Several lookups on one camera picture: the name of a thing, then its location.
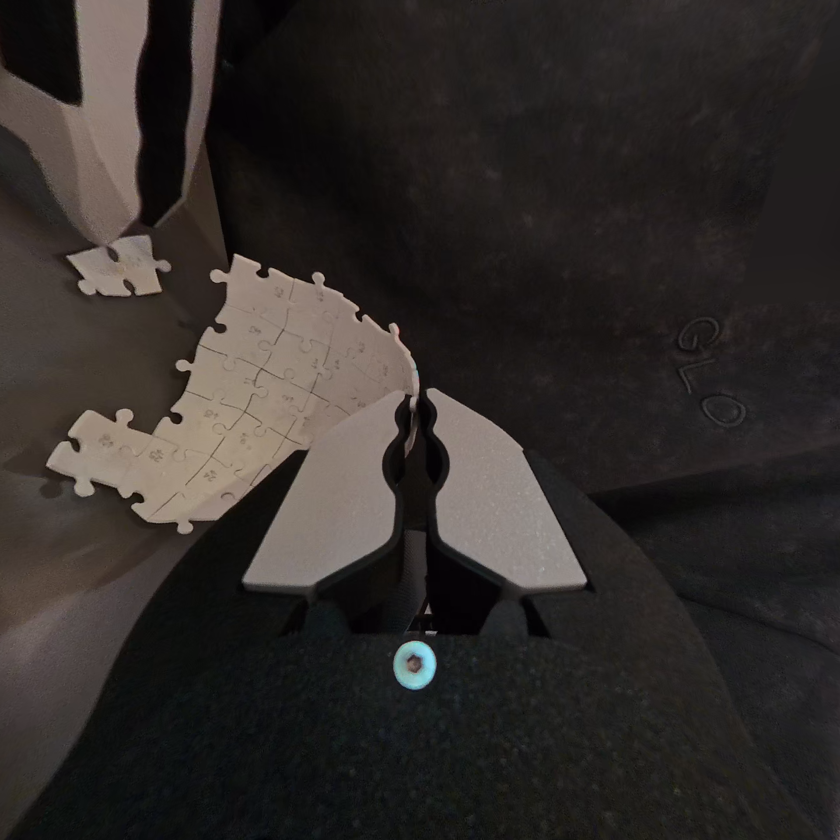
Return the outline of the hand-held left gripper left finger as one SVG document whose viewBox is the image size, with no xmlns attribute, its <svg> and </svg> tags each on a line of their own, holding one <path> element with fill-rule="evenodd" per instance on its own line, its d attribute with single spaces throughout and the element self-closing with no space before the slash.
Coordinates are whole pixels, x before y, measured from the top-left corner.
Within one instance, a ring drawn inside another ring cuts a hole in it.
<svg viewBox="0 0 840 840">
<path fill-rule="evenodd" d="M 392 392 L 311 446 L 245 572 L 247 592 L 332 603 L 350 624 L 381 609 L 403 576 L 412 424 L 412 398 Z"/>
</svg>

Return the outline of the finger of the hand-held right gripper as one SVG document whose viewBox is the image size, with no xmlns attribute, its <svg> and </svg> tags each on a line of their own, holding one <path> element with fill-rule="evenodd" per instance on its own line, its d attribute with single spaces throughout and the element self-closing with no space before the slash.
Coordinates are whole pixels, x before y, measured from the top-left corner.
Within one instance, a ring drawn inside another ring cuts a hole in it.
<svg viewBox="0 0 840 840">
<path fill-rule="evenodd" d="M 136 93 L 148 28 L 148 2 L 2 2 L 2 127 L 96 245 L 140 215 Z"/>
<path fill-rule="evenodd" d="M 219 1 L 151 1 L 137 106 L 140 223 L 148 228 L 186 198 L 214 91 Z"/>
</svg>

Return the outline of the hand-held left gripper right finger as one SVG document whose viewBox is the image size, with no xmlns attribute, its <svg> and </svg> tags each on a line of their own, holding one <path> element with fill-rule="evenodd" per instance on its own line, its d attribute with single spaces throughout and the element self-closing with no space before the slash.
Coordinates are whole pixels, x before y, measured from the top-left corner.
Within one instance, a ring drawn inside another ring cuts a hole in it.
<svg viewBox="0 0 840 840">
<path fill-rule="evenodd" d="M 424 392 L 427 603 L 440 634 L 480 634 L 501 607 L 583 592 L 587 577 L 520 444 L 438 388 Z"/>
</svg>

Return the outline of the single white puzzle piece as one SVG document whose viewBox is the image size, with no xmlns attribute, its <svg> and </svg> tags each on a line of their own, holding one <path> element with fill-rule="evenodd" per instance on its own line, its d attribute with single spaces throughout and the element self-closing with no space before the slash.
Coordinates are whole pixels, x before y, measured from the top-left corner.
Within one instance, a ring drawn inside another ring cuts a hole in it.
<svg viewBox="0 0 840 840">
<path fill-rule="evenodd" d="M 159 273 L 171 264 L 154 256 L 148 234 L 121 237 L 108 246 L 66 256 L 80 278 L 79 290 L 86 296 L 110 298 L 144 297 L 162 292 Z"/>
</svg>

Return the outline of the partly built puzzle ball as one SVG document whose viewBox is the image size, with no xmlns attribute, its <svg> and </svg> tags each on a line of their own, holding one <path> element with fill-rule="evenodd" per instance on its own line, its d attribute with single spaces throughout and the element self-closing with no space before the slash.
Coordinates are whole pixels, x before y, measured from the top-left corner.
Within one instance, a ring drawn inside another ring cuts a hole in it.
<svg viewBox="0 0 840 840">
<path fill-rule="evenodd" d="M 78 497 L 98 486 L 139 500 L 134 514 L 188 534 L 220 519 L 291 455 L 394 392 L 416 400 L 419 373 L 392 323 L 384 329 L 324 275 L 310 280 L 234 255 L 211 281 L 224 305 L 191 360 L 185 389 L 151 433 L 133 414 L 91 410 L 46 467 Z"/>
</svg>

